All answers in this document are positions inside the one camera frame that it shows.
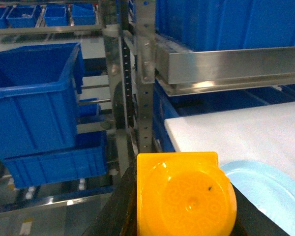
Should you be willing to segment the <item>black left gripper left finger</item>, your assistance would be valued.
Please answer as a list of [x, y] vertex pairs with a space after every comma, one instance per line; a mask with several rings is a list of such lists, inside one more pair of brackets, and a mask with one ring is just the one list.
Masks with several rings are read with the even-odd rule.
[[137, 162], [132, 161], [120, 183], [84, 236], [137, 235]]

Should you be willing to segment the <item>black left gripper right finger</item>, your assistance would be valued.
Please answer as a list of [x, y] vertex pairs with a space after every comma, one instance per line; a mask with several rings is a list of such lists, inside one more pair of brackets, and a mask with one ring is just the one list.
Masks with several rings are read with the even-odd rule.
[[289, 234], [257, 209], [233, 185], [237, 213], [231, 236], [288, 236]]

